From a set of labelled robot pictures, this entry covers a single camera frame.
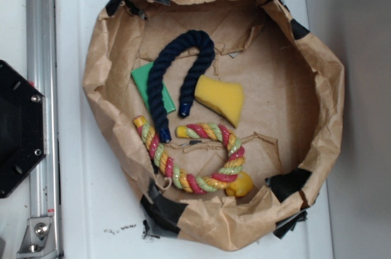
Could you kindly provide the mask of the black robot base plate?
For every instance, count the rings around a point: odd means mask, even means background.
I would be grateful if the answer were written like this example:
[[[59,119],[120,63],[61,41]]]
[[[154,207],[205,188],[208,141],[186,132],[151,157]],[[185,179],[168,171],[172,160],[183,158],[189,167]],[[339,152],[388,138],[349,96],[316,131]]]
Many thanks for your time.
[[[1,61],[1,198],[7,198],[46,156],[45,97]]]

